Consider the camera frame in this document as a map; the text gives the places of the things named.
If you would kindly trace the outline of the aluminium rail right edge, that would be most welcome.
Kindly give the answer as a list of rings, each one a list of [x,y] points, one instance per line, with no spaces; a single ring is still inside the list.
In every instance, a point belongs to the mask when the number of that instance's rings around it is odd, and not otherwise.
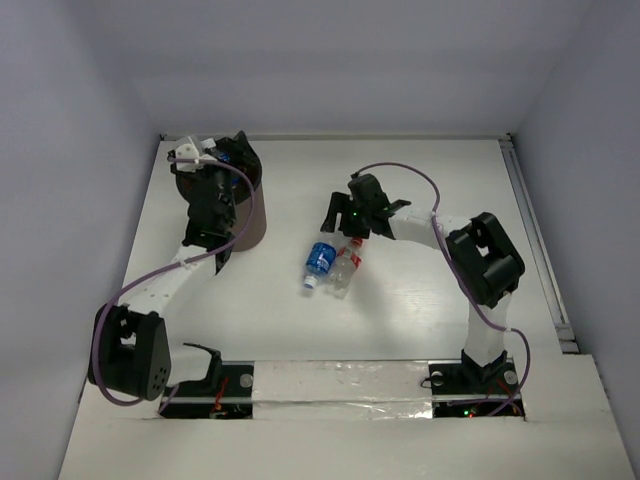
[[[562,295],[548,256],[533,204],[517,157],[513,138],[510,134],[498,140],[503,161],[532,251],[537,275],[550,310],[556,336],[563,354],[579,355],[579,343],[574,334]]]

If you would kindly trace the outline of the brown round waste bin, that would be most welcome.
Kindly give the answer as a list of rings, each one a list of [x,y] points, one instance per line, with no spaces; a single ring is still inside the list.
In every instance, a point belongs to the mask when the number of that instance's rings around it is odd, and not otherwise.
[[[231,137],[221,137],[214,139],[218,146],[228,148]],[[263,167],[260,160],[260,169],[257,171],[245,172],[231,164],[225,163],[225,168],[234,172],[233,193],[235,198],[236,224],[232,232],[235,238],[232,246],[233,252],[244,252],[257,246],[263,239],[266,228],[266,210],[263,194]],[[220,245],[226,244],[230,240],[186,240],[185,245],[201,245],[207,250],[212,250]]]

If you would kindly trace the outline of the white foam strip with tape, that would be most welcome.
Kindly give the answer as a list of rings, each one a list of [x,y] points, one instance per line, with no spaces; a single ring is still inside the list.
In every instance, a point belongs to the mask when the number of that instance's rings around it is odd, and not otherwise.
[[[258,362],[255,420],[422,420],[433,417],[425,361]]]

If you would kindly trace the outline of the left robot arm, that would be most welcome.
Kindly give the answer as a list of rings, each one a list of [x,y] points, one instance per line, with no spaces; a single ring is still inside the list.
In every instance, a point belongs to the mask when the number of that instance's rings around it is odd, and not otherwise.
[[[187,136],[168,151],[187,204],[184,237],[168,265],[129,284],[96,314],[88,380],[110,403],[134,406],[177,392],[167,385],[171,356],[166,317],[232,254],[256,247],[267,230],[263,167],[247,134]]]

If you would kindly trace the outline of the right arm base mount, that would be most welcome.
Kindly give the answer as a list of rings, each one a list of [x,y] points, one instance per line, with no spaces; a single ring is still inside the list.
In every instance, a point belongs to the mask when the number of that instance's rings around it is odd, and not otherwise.
[[[461,362],[430,363],[420,387],[431,392],[435,418],[525,417],[510,358],[485,380],[474,378]]]

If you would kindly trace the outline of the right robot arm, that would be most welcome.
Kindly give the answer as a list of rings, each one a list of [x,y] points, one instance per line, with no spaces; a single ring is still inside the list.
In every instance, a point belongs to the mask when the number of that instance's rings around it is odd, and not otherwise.
[[[486,390],[506,364],[507,311],[525,273],[524,261],[500,221],[488,212],[451,217],[408,200],[390,201],[372,174],[352,178],[348,188],[349,193],[331,194],[320,230],[348,238],[374,234],[440,251],[469,302],[460,379],[470,391]]]

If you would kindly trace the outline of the red cap clear bottle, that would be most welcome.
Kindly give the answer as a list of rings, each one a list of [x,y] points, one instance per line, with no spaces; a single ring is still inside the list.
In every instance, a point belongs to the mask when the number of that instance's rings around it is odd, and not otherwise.
[[[343,299],[349,289],[354,274],[362,262],[361,250],[364,239],[351,238],[337,253],[337,257],[329,271],[327,291],[337,299]]]

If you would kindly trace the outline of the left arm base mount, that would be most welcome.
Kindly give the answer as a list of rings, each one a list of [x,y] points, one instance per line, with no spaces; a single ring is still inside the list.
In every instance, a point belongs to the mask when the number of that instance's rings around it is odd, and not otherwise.
[[[215,374],[182,382],[159,415],[183,420],[251,419],[253,380],[253,362],[223,362]]]

